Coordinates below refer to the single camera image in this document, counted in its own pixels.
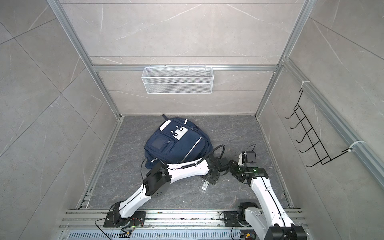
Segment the navy blue student backpack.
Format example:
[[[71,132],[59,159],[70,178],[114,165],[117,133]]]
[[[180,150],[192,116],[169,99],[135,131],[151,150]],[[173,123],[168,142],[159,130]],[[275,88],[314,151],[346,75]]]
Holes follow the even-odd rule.
[[[168,118],[146,142],[145,167],[152,169],[158,162],[180,164],[204,157],[213,150],[210,138],[193,122],[183,118]]]

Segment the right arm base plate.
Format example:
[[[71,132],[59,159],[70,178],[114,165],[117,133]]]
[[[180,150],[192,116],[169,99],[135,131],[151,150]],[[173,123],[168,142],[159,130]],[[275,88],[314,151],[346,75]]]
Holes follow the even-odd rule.
[[[250,227],[244,216],[238,211],[224,211],[220,213],[219,219],[224,222],[226,227]]]

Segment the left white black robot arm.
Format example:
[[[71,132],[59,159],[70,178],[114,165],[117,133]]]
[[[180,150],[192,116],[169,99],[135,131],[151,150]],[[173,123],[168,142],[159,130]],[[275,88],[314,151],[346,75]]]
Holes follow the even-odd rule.
[[[228,160],[223,158],[224,152],[225,145],[219,145],[195,161],[180,164],[165,164],[162,161],[157,163],[132,196],[111,207],[106,220],[114,226],[120,225],[123,219],[132,217],[142,205],[164,195],[172,183],[182,179],[200,176],[209,184],[216,184],[223,171],[222,168],[226,168],[229,164]]]

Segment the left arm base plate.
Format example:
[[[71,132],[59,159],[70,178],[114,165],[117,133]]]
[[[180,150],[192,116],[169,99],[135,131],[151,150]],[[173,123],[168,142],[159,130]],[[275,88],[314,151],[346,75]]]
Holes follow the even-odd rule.
[[[132,217],[122,219],[119,213],[108,212],[104,221],[104,228],[123,228],[123,227],[138,227],[143,225],[146,220],[146,212],[138,211]]]

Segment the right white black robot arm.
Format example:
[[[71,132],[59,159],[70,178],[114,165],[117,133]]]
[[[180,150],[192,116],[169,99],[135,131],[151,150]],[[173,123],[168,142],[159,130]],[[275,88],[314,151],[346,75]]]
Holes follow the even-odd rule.
[[[251,226],[260,240],[307,239],[304,228],[296,226],[282,207],[265,169],[234,163],[230,172],[240,183],[248,185],[259,201],[258,205],[240,203],[237,221],[241,226]]]

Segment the clear plastic ruler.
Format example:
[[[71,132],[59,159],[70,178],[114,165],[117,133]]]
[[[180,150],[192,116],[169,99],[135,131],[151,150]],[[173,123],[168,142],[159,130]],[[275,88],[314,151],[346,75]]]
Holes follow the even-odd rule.
[[[201,186],[200,186],[200,191],[202,193],[206,193],[208,188],[209,188],[210,183],[207,180],[202,180]]]

